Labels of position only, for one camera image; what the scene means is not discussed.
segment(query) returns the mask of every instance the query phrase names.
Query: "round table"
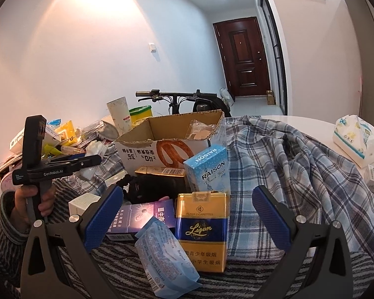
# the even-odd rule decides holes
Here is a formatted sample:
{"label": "round table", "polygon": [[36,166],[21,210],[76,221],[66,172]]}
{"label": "round table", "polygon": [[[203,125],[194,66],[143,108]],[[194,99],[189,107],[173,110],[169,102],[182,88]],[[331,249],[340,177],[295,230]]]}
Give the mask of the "round table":
{"label": "round table", "polygon": [[[322,142],[324,145],[328,146],[338,154],[352,160],[348,154],[346,154],[337,144],[333,142],[335,124],[330,124],[329,122],[323,122],[317,119],[295,116],[261,116],[261,118],[285,122],[286,124],[300,130],[302,133],[316,138],[318,141]],[[364,176],[366,169],[360,168],[357,164],[356,167],[360,174]]]}

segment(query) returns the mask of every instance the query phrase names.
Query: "blue gripper pad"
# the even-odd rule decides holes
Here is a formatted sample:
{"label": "blue gripper pad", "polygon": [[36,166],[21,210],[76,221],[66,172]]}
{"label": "blue gripper pad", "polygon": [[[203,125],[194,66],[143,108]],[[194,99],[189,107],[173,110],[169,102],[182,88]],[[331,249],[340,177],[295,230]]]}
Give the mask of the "blue gripper pad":
{"label": "blue gripper pad", "polygon": [[101,245],[105,234],[111,226],[119,208],[122,206],[122,189],[115,186],[113,190],[109,192],[110,194],[106,196],[95,215],[90,219],[90,222],[85,227],[85,238],[83,243],[88,253],[90,253],[92,249]]}
{"label": "blue gripper pad", "polygon": [[288,252],[292,244],[290,229],[274,204],[263,192],[262,188],[263,187],[256,187],[253,190],[252,204],[259,214],[260,219],[263,221],[276,247]]}

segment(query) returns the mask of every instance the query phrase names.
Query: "metal screw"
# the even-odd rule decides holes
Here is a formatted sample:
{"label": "metal screw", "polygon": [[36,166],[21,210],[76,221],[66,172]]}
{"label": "metal screw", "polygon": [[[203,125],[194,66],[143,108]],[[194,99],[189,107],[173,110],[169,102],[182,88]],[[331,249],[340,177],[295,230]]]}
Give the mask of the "metal screw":
{"label": "metal screw", "polygon": [[72,215],[71,217],[69,217],[69,221],[71,223],[76,223],[77,221],[79,221],[79,215]]}
{"label": "metal screw", "polygon": [[333,226],[336,228],[336,229],[340,229],[342,227],[341,223],[339,221],[333,221]]}
{"label": "metal screw", "polygon": [[305,216],[303,216],[303,215],[298,215],[298,216],[296,216],[296,221],[298,221],[298,223],[300,223],[300,224],[304,224],[304,223],[306,223],[306,217]]}
{"label": "metal screw", "polygon": [[40,219],[38,219],[37,221],[33,223],[33,226],[37,228],[37,227],[40,227],[42,224],[43,222]]}

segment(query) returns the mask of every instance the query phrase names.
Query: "light switch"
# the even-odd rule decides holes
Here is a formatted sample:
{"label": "light switch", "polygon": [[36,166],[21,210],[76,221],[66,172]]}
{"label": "light switch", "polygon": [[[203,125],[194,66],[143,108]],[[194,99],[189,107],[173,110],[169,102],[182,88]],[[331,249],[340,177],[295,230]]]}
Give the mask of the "light switch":
{"label": "light switch", "polygon": [[155,47],[155,44],[150,44],[150,51],[151,51],[151,53],[157,51],[157,48]]}

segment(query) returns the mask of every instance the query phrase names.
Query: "tiled floor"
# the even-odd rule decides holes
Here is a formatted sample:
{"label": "tiled floor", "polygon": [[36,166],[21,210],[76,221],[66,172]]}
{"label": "tiled floor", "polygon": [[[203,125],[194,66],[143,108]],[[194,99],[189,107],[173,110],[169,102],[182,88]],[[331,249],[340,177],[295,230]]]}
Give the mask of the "tiled floor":
{"label": "tiled floor", "polygon": [[231,107],[233,117],[282,115],[279,106],[268,106],[265,97],[237,97]]}

